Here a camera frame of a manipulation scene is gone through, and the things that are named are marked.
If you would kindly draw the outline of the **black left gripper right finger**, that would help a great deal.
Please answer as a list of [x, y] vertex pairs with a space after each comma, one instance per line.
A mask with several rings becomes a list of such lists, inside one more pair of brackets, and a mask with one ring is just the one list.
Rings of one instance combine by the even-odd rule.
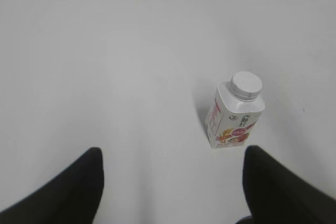
[[259, 146], [245, 150], [243, 223], [335, 223], [335, 199], [280, 164]]

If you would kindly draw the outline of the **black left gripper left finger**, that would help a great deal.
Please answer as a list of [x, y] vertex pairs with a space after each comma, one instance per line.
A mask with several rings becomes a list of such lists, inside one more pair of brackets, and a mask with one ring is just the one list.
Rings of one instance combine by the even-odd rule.
[[1, 211], [1, 223], [93, 223], [103, 189], [102, 150], [92, 147], [43, 187]]

